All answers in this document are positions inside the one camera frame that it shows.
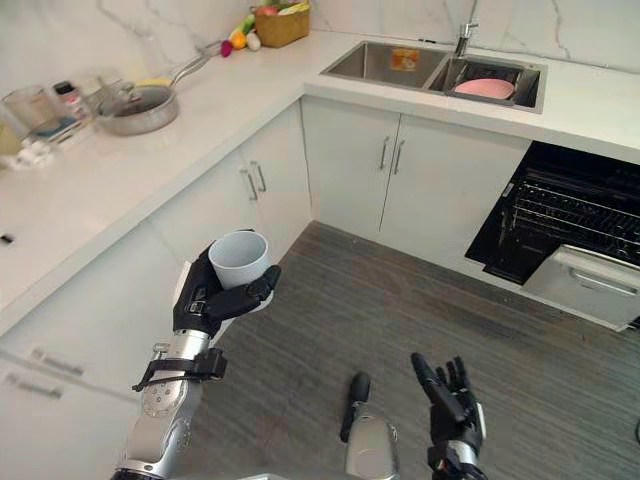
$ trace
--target pink plate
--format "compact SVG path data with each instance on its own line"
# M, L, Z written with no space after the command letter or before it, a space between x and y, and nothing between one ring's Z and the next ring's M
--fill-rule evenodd
M497 78L479 78L477 80L469 80L461 83L454 91L458 93L468 93L470 95L479 95L481 97L499 98L506 100L511 96L514 86Z

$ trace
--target dishwasher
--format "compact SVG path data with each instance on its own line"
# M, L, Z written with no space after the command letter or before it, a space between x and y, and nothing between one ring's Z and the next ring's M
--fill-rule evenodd
M640 316L640 166L533 142L466 257L624 329Z

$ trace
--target kitchen wall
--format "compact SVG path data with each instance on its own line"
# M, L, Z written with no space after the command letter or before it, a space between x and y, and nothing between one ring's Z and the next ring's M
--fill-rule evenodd
M157 74L225 37L249 0L0 0L0 97L115 68Z
M473 0L311 0L320 30L455 42ZM640 73L639 0L478 0L472 45Z

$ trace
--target faucet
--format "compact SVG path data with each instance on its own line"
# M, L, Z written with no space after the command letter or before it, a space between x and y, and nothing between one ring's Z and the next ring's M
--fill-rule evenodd
M473 22L473 17L476 14L476 8L478 7L478 0L473 1L471 7L471 14L469 15L469 21L463 25L460 25L460 36L458 37L458 44L456 45L456 57L463 57L467 52L467 46L471 39L471 29L479 26L478 23Z
M467 53L467 46L471 38L471 29L479 25L478 23L465 23L464 25L460 25L460 36L458 37L458 45L456 45L456 57L464 57L464 54Z

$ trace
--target oven handle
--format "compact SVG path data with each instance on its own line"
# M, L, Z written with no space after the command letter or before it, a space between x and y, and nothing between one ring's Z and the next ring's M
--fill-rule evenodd
M576 270L575 268L570 268L569 274L578 280L578 282L580 282L580 284L585 288L589 288L589 285L585 285L586 283L610 290L626 297L635 297L638 294L638 290L636 288L619 283L609 283L601 277L592 277L591 275L581 272L580 270Z

